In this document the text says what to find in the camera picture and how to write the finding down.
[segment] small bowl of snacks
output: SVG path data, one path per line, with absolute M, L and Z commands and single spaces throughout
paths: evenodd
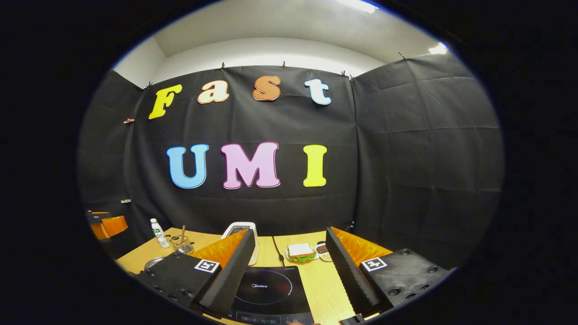
M 327 250 L 327 246 L 325 246 L 325 242 L 315 246 L 315 252 L 321 257 L 322 260 L 326 262 L 333 262 L 331 259 L 331 255 L 329 255 L 329 251 Z

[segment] wire basket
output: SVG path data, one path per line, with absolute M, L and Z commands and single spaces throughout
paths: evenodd
M 173 236 L 173 237 L 171 237 L 171 238 L 169 239 L 169 242 L 171 243 L 171 246 L 173 247 L 173 249 L 174 249 L 176 252 L 183 253 L 183 254 L 186 254 L 186 255 L 190 255 L 190 254 L 192 254 L 193 252 L 195 252 L 195 249 L 194 249 L 193 246 L 192 246 L 192 244 L 194 244 L 194 242 L 190 242 L 190 241 L 188 240 L 188 237 L 187 237 L 187 236 L 185 236 L 183 239 L 184 239 L 184 240 L 183 240 L 183 242 L 181 243 L 180 235 L 178 235 L 178 236 Z

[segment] pink letter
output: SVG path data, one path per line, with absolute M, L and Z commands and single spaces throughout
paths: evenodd
M 232 143 L 224 145 L 221 152 L 225 154 L 227 162 L 227 180 L 223 187 L 227 190 L 234 190 L 241 187 L 241 182 L 237 180 L 237 171 L 247 185 L 251 187 L 257 170 L 259 170 L 258 187 L 276 187 L 281 184 L 275 172 L 275 151 L 279 145 L 274 142 L 261 142 L 253 159 L 249 160 L 241 145 Z

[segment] power cord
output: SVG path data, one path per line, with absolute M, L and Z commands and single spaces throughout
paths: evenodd
M 281 261 L 281 263 L 283 263 L 283 266 L 285 266 L 285 261 L 284 261 L 285 258 L 283 257 L 283 255 L 279 251 L 279 247 L 277 247 L 277 242 L 275 242 L 275 236 L 272 236 L 272 237 L 273 237 L 273 244 L 275 244 L 275 249 L 277 250 L 277 254 L 279 254 L 279 260 Z

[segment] black cooktop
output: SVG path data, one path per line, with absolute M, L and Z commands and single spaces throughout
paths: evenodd
M 314 323 L 296 266 L 248 267 L 226 318 L 247 324 Z

